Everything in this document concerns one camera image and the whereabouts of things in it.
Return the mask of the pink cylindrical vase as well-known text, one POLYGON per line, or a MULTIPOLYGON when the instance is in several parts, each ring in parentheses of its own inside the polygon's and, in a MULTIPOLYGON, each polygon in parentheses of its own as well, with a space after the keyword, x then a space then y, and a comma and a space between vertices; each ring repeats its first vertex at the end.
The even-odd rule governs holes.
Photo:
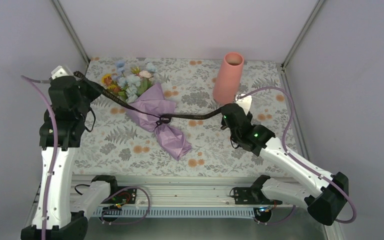
POLYGON ((213 99, 220 105, 232 103, 241 82, 244 58, 237 52, 229 52, 222 59, 213 88, 213 99))

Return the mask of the purple flower bouquet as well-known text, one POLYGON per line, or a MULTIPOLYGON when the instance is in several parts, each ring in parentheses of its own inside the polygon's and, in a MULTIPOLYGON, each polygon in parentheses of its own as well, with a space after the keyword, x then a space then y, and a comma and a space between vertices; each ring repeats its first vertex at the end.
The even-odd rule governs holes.
POLYGON ((185 134, 167 123, 158 122, 162 114, 173 114, 177 104, 167 100, 162 85, 154 80, 157 67, 148 62, 144 69, 132 67, 126 75, 126 63, 116 62, 116 73, 105 74, 101 78, 104 88, 122 103, 134 110, 127 111, 130 119, 142 129, 154 133, 158 144, 175 160, 179 160, 191 150, 185 134))

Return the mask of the black gold-lettered ribbon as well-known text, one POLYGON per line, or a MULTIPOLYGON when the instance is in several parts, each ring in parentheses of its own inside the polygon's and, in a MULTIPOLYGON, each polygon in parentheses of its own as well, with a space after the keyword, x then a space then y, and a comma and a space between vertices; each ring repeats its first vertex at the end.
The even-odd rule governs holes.
POLYGON ((141 111, 128 103, 122 101, 121 99, 115 97, 112 93, 110 93, 108 90, 106 90, 103 86, 100 86, 96 82, 92 82, 89 80, 83 73, 80 71, 75 71, 73 75, 77 78, 79 78, 81 81, 84 81, 86 84, 88 84, 90 87, 92 87, 96 92, 98 92, 100 95, 105 96, 106 98, 112 100, 113 102, 117 103, 118 105, 128 109, 132 110, 134 112, 140 113, 140 114, 145 114, 148 116, 152 116, 155 118, 158 118, 158 120, 155 122, 157 126, 160 126, 162 124, 169 124, 172 120, 172 118, 179 118, 179 119, 188 119, 188 120, 207 120, 210 119, 222 112, 222 107, 219 107, 218 109, 207 113, 207 114, 179 114, 179 113, 164 113, 160 115, 156 115, 153 113, 148 113, 141 111))

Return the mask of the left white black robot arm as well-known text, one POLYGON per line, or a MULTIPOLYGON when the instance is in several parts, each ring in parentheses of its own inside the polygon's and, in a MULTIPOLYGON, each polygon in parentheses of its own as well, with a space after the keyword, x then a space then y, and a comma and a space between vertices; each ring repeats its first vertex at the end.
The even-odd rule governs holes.
POLYGON ((87 131, 91 103, 104 92, 86 77, 65 75, 50 81, 44 122, 39 130, 42 178, 39 201, 31 225, 21 230, 23 240, 82 240, 89 219, 106 201, 119 197, 116 178, 96 176, 75 202, 70 201, 74 156, 87 131))

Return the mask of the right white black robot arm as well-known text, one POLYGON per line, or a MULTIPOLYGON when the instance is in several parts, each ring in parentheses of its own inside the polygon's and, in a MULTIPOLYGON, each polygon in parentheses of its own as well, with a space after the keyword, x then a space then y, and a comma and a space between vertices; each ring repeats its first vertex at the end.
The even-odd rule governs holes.
POLYGON ((222 128, 230 130, 230 138, 239 148, 273 162, 299 185, 281 182, 269 176, 251 189, 258 204, 269 200, 304 208, 317 222, 331 226, 349 199, 349 179, 342 172, 333 174, 321 169, 282 145, 282 141, 263 125, 251 123, 249 114, 236 103, 221 108, 222 128))

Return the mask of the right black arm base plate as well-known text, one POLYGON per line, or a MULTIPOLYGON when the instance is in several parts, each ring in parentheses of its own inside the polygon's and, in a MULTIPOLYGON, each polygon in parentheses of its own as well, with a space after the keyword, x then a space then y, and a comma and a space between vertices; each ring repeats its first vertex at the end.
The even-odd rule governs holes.
POLYGON ((229 196, 233 198, 235 205, 255 204, 251 187, 234 187, 231 189, 229 196))

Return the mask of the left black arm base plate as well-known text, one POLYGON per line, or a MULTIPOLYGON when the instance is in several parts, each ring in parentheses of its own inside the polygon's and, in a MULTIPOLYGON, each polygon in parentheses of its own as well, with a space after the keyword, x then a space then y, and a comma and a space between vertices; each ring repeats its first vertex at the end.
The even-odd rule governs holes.
POLYGON ((136 195, 136 188, 126 189, 113 196, 110 202, 116 205, 134 204, 136 202, 136 195))

